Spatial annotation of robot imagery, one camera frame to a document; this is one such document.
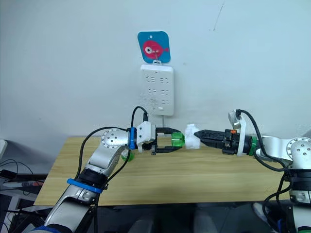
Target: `wooden table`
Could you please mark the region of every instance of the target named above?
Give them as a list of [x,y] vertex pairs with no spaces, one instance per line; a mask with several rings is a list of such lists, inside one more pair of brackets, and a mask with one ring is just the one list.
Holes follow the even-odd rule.
[[[56,204],[68,186],[67,179],[75,176],[83,139],[67,139],[35,205]],[[83,165],[98,145],[98,137],[89,139]],[[276,191],[282,175],[249,156],[223,155],[221,150],[206,146],[155,156],[149,151],[134,153],[135,159],[101,195],[100,205],[264,200]],[[288,199],[288,194],[280,198]]]

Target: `green ring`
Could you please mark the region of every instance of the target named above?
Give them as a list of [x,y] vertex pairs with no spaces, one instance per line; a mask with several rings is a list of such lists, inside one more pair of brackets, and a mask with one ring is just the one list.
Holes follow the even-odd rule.
[[253,156],[254,155],[255,148],[256,148],[256,145],[257,145],[257,138],[253,137],[253,136],[251,136],[251,138],[252,138],[252,145],[251,145],[251,149],[249,150],[249,153],[248,153],[249,156]]

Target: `green object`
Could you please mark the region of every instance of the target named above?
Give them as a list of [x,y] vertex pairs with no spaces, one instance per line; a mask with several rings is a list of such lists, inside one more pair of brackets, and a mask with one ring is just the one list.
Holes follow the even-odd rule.
[[185,144],[185,136],[181,132],[172,133],[172,146],[182,147]]
[[[133,153],[130,153],[130,158],[128,161],[131,162],[134,159],[134,157],[135,155]],[[127,158],[127,155],[126,156],[121,155],[121,158],[125,161]]]
[[256,137],[252,137],[252,145],[251,145],[251,149],[249,150],[249,153],[248,155],[249,156],[253,156],[254,155],[254,152],[255,152],[255,148],[256,148],[256,145],[257,145],[257,138]]

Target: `white wall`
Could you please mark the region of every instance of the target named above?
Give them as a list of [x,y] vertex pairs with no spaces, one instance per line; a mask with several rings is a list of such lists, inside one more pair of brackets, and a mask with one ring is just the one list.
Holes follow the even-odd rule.
[[66,137],[128,127],[143,104],[137,33],[153,30],[168,33],[176,71],[166,125],[224,130],[243,108],[266,134],[301,135],[311,128],[310,9],[309,0],[1,0],[0,136],[49,168]]

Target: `floor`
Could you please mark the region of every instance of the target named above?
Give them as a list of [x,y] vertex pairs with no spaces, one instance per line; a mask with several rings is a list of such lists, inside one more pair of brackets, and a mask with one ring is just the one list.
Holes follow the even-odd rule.
[[[10,197],[0,195],[0,222],[3,222]],[[156,232],[191,233],[193,217],[197,211],[208,213],[217,233],[270,233],[268,227],[251,208],[250,202],[161,204],[99,207],[99,232],[127,233],[131,226],[143,216],[152,216]],[[88,233],[93,233],[93,223]]]

